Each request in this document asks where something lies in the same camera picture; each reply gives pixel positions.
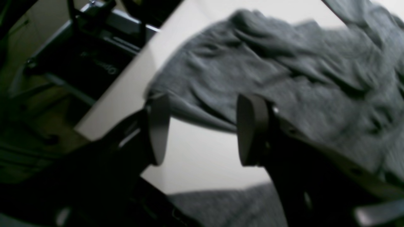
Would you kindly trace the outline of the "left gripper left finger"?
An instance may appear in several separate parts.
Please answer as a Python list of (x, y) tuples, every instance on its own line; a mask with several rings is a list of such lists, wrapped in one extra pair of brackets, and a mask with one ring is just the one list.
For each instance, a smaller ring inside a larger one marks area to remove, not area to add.
[(100, 139), (95, 172), (101, 176), (139, 176), (160, 166), (166, 154), (170, 126), (170, 98), (153, 95), (142, 108), (121, 119)]

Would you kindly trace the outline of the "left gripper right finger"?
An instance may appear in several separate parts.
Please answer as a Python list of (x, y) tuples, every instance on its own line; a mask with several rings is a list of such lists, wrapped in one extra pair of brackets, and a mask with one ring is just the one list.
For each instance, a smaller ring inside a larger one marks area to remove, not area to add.
[(402, 227), (403, 190), (329, 148), (309, 141), (277, 107), (256, 95), (237, 99), (243, 166), (262, 166), (289, 227)]

